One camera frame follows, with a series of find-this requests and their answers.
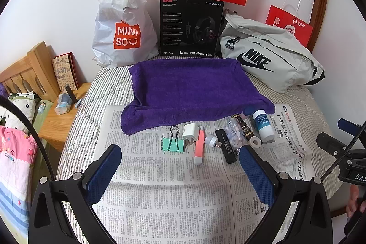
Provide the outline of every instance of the pillow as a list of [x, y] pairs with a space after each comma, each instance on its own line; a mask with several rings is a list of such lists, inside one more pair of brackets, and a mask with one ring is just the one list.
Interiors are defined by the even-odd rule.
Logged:
[[[15, 93], [9, 96], [9, 100], [22, 111], [22, 113], [28, 118], [28, 120], [32, 123], [34, 117], [34, 111], [36, 102], [39, 97], [33, 91], [28, 93]], [[4, 121], [1, 121], [1, 124], [6, 128], [15, 128], [28, 133], [28, 129], [25, 127], [23, 123], [16, 117], [14, 114], [10, 113], [3, 107], [0, 107], [0, 120], [5, 118]]]

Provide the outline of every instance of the mattress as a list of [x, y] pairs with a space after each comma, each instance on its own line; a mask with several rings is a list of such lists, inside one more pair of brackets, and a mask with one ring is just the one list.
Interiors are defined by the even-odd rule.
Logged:
[[[70, 129], [61, 155], [57, 180], [69, 179], [74, 172], [85, 171], [92, 162], [105, 107], [107, 105], [127, 105], [133, 99], [129, 67], [102, 68], [97, 74]], [[291, 106], [301, 135], [306, 144], [313, 150], [311, 161], [315, 174], [319, 177], [322, 176], [335, 161], [335, 158], [316, 145], [315, 140], [319, 133], [331, 134], [331, 132], [309, 90], [303, 86], [292, 86], [287, 92], [281, 94], [271, 90], [255, 77], [248, 76], [259, 92], [273, 103], [287, 103]], [[338, 179], [338, 174], [337, 167], [324, 181], [328, 198], [342, 184]], [[65, 203], [65, 210], [78, 240], [81, 243], [87, 243], [68, 203]]]

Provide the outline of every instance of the cylindrical container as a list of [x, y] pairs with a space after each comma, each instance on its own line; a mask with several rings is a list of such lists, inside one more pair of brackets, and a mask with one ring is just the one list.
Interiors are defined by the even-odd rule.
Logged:
[[253, 119], [256, 123], [262, 142], [267, 142], [275, 138], [275, 133], [264, 110], [254, 112]]
[[235, 115], [234, 118], [236, 118], [239, 122], [247, 141], [249, 141], [251, 137], [254, 137], [254, 133], [250, 130], [249, 126], [244, 122], [241, 117]]
[[259, 148], [262, 146], [262, 141], [260, 138], [253, 136], [250, 138], [249, 144], [254, 148]]
[[65, 85], [65, 90], [66, 90], [67, 94], [69, 95], [69, 97], [71, 98], [71, 100], [73, 101], [73, 104], [76, 104], [78, 102], [78, 100], [75, 97], [75, 94], [73, 93], [73, 91], [71, 90], [71, 87], [69, 84]]

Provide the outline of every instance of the hand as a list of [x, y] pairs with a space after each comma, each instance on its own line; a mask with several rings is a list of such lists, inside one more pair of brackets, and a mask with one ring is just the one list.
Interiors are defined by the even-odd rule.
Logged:
[[[354, 212], [356, 212], [356, 210], [358, 208], [358, 203], [357, 203], [358, 195], [359, 195], [358, 185], [352, 184], [350, 187], [350, 198], [348, 200], [348, 204], [346, 207], [346, 212], [347, 212], [348, 218], [352, 217], [352, 215], [354, 214]], [[363, 213], [366, 209], [366, 201], [363, 201], [361, 206], [359, 206], [359, 207], [360, 207], [360, 212]]]

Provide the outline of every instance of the newspaper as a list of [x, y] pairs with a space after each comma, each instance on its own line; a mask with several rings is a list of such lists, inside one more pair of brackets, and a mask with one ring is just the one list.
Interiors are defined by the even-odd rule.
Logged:
[[[256, 151], [277, 172], [310, 180], [314, 176], [312, 151], [289, 105], [275, 106], [270, 120], [276, 139]], [[110, 144], [122, 150], [121, 164], [101, 201], [93, 205], [116, 242], [243, 244], [268, 206], [259, 200], [240, 163], [227, 164], [217, 147], [205, 146], [200, 166], [193, 163], [194, 146], [187, 146], [183, 153], [162, 151], [162, 136], [171, 134], [169, 126], [127, 136], [120, 126], [123, 108], [106, 107], [93, 157], [98, 159]], [[196, 123], [205, 127], [206, 134], [215, 135], [228, 120]], [[177, 125], [180, 136], [184, 124]], [[285, 236], [295, 209], [293, 203], [275, 242]]]

